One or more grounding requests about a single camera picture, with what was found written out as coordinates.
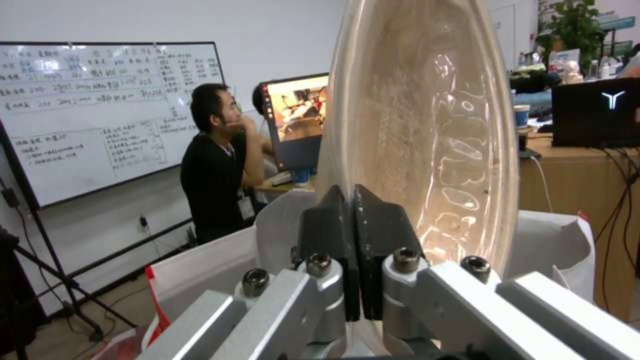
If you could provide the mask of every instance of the whiteboard frame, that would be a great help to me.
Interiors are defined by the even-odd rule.
[[[11,45],[11,46],[33,46],[33,45],[44,45],[44,46],[69,46],[69,45],[87,45],[87,46],[125,46],[125,45],[207,45],[211,44],[213,46],[214,54],[216,55],[216,59],[218,61],[218,67],[220,68],[220,78],[222,79],[223,84],[227,84],[225,81],[225,75],[222,71],[222,64],[220,63],[220,56],[218,55],[218,47],[216,46],[216,42],[213,41],[203,41],[203,42],[16,42],[16,41],[0,41],[0,45]],[[95,190],[91,190],[86,193],[82,193],[79,195],[75,195],[66,199],[58,200],[56,202],[52,202],[50,204],[41,206],[38,202],[38,198],[33,192],[33,188],[31,187],[31,183],[29,182],[29,178],[27,177],[20,160],[18,159],[17,153],[13,148],[13,144],[11,143],[11,139],[9,138],[9,134],[6,132],[4,128],[4,124],[2,119],[0,119],[0,143],[4,149],[4,153],[6,154],[7,160],[9,162],[9,166],[15,176],[20,189],[22,190],[22,194],[25,197],[25,200],[29,203],[29,207],[31,209],[47,209],[56,205],[60,205],[64,202],[69,202],[72,200],[76,200],[81,197],[86,197],[92,195],[97,192],[101,192],[103,190],[107,190],[110,188],[114,188],[116,186],[120,186],[123,184],[131,183],[133,181],[142,179],[144,177],[152,176],[158,174],[160,172],[164,172],[167,170],[171,170],[173,168],[177,168],[181,166],[181,164],[171,165],[169,167],[161,168],[159,170],[155,170],[153,172],[149,172],[140,176],[132,177],[130,179],[120,181],[118,183],[113,183],[111,185],[104,186],[102,188],[98,188]]]

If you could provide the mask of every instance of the tripod leg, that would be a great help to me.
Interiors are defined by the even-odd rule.
[[[44,263],[42,260],[36,258],[34,255],[32,255],[32,253],[24,250],[23,248],[21,248],[19,246],[16,246],[13,249],[15,251],[17,251],[20,255],[22,255],[25,258],[28,258],[32,262],[36,263],[38,266],[41,266],[44,270],[49,272],[51,275],[53,275],[53,276],[57,277],[58,279],[60,279],[60,281],[64,282],[65,286],[69,288],[69,293],[71,294],[72,299],[76,298],[75,295],[73,294],[73,290],[72,290],[72,288],[73,288],[73,289],[76,289],[78,292],[82,293],[89,300],[91,300],[94,303],[98,304],[100,307],[102,307],[106,311],[109,311],[110,313],[114,314],[117,318],[119,318],[120,320],[125,322],[127,325],[129,325],[131,327],[134,327],[134,328],[137,327],[136,324],[130,322],[126,317],[122,316],[120,313],[117,313],[115,310],[111,309],[107,304],[103,303],[99,299],[96,299],[96,297],[94,297],[93,295],[91,295],[88,292],[86,292],[84,289],[82,289],[80,287],[80,285],[78,285],[77,282],[70,280],[67,276],[60,275],[60,273],[58,271],[56,271],[54,268],[52,268],[49,264]],[[102,339],[102,329],[95,322],[93,322],[93,320],[91,320],[90,318],[88,318],[86,315],[84,315],[82,313],[82,311],[80,310],[80,307],[77,305],[77,302],[75,302],[73,304],[73,310],[78,315],[78,317],[80,317],[82,320],[84,320],[86,323],[88,323],[89,326],[93,327],[93,330],[95,332],[92,334],[91,338],[93,338],[94,336],[97,337],[98,334],[100,334],[99,335],[100,339]]]
[[[56,266],[56,268],[55,269],[52,268],[51,266],[49,266],[47,263],[45,263],[42,260],[40,260],[35,255],[32,256],[31,253],[26,252],[24,249],[20,248],[19,245],[17,245],[15,247],[15,250],[17,250],[23,256],[26,256],[27,258],[29,258],[32,262],[36,263],[36,265],[38,265],[38,266],[42,267],[43,269],[47,270],[51,275],[59,278],[60,281],[62,281],[64,283],[65,288],[67,289],[67,293],[69,294],[69,299],[71,299],[71,304],[72,304],[74,313],[80,319],[82,319],[84,322],[86,322],[87,325],[89,325],[93,329],[93,333],[91,335],[89,335],[89,340],[90,341],[100,341],[100,340],[102,340],[102,338],[104,337],[104,333],[102,332],[102,328],[100,328],[100,326],[97,323],[95,323],[93,320],[91,320],[88,316],[86,316],[80,310],[80,306],[78,305],[76,296],[74,295],[74,292],[71,290],[70,284],[72,283],[72,281],[65,275],[65,271],[64,271],[64,269],[62,269],[62,264],[60,263],[60,259],[58,259],[58,255],[56,254],[55,249],[53,249],[53,245],[51,245],[51,240],[49,239],[49,235],[47,234],[47,231],[44,228],[44,225],[42,223],[42,219],[40,219],[40,215],[38,214],[38,211],[35,208],[33,208],[31,206],[31,204],[29,205],[29,209],[31,210],[31,214],[33,216],[33,220],[35,221],[36,225],[38,226],[38,230],[40,230],[40,234],[42,235],[42,241],[47,246],[47,250],[49,251],[49,255],[51,255],[51,259],[53,260],[53,263]]]
[[[77,291],[80,291],[90,301],[93,301],[94,303],[98,304],[101,308],[105,309],[106,311],[109,311],[114,316],[116,316],[118,319],[122,320],[124,323],[126,323],[129,326],[131,326],[133,329],[138,327],[135,323],[130,322],[126,317],[122,316],[119,312],[115,311],[114,309],[109,307],[107,304],[103,303],[100,299],[98,299],[98,298],[94,297],[93,295],[89,294],[88,292],[84,291],[82,288],[80,288],[80,286],[77,286],[77,287],[74,286],[74,288]]]

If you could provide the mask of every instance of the blue cup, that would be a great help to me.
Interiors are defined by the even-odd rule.
[[[527,126],[527,120],[529,120],[529,110],[531,105],[514,105],[513,112],[516,118],[516,127]]]
[[[309,168],[297,168],[291,170],[291,182],[296,186],[305,186],[311,178],[311,170]]]

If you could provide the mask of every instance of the floor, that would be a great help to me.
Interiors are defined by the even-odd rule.
[[[102,295],[100,299],[107,304],[115,303],[113,308],[116,311],[138,325],[146,325],[154,317],[154,308],[151,305],[151,297],[144,276],[115,288]],[[113,327],[114,322],[106,318],[104,310],[94,303],[85,304],[83,311],[94,319],[105,332],[113,329],[107,337],[109,339],[130,329],[120,320],[117,320],[115,327]],[[630,325],[640,331],[640,279],[636,279],[636,293],[631,319]],[[89,331],[88,326],[81,320],[73,317],[70,322],[77,332],[69,329],[66,319],[56,319],[43,326],[27,349],[29,358],[43,360],[90,359],[92,354],[104,346],[103,343],[93,344],[88,341],[86,334],[78,333],[88,333]],[[15,353],[0,357],[0,360],[14,359],[16,359]]]

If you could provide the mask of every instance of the laptop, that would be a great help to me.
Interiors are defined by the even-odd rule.
[[[557,86],[553,146],[640,146],[640,78]]]

